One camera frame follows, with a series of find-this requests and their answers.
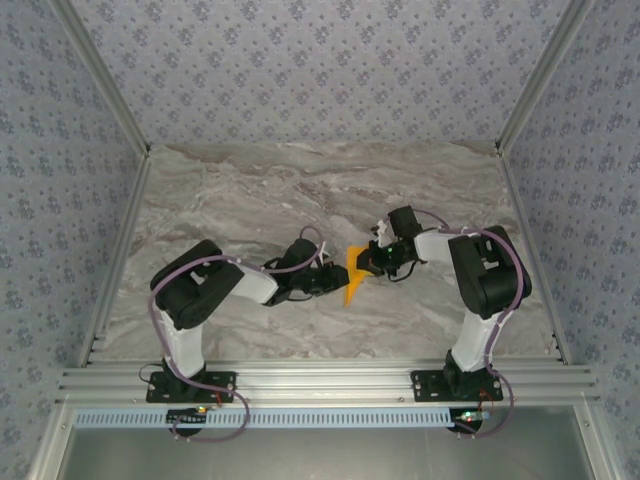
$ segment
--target patterned wallpaper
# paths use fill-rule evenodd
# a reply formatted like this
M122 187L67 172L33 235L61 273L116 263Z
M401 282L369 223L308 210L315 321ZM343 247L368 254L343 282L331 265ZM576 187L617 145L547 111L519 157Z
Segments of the patterned wallpaper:
M73 0L151 143L492 140L567 0Z
M640 4L600 0L510 158L572 354L640 478Z
M0 478L25 478L138 164L46 0L0 8Z

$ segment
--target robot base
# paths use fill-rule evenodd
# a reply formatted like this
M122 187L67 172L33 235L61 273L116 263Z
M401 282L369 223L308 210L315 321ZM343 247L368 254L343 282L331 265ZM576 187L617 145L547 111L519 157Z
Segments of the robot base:
M455 363L451 351L447 353L442 370L417 370L411 372L413 397L416 402L480 402L487 398L487 392L493 401L504 398L502 385L497 377L485 368L475 372L462 372Z
M217 403L232 403L233 395L220 393L187 385L174 375L166 362L162 361L162 372L154 372L149 379L147 389L147 403L198 403L210 405ZM236 388L236 372L207 372L200 370L191 380L194 382L224 387L229 390Z

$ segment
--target white cable tray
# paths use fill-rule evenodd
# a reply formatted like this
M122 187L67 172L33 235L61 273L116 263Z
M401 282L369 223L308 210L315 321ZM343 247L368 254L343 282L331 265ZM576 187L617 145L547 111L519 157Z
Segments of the white cable tray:
M167 428L167 409L83 408L76 428ZM205 423L179 423L180 428L237 428L239 408L215 409ZM247 428L426 428L452 427L448 408L255 408Z

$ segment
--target cable connector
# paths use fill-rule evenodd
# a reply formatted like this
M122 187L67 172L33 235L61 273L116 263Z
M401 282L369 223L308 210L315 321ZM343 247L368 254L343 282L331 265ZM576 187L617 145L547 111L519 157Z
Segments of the cable connector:
M483 410L476 412L464 412L459 417L456 417L456 420L461 420L463 422L471 423L471 422L480 422L482 420L486 420L491 417L489 412L485 412Z

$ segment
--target marble surface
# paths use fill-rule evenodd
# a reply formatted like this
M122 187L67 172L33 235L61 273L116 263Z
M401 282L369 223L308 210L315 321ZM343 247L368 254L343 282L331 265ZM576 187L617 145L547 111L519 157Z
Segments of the marble surface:
M450 225L503 225L524 246L495 157L448 143L272 144L154 147L142 207L107 330L104 357L155 360L159 342L146 312L149 280L198 241L262 263L281 255L312 223L344 264L348 245L411 204ZM424 227L435 226L421 217ZM343 292L273 308L228 297L204 333L208 358L442 357L464 305L453 269L430 263L408 281L369 278L352 305ZM549 321L534 292L504 327L501 355L546 355Z

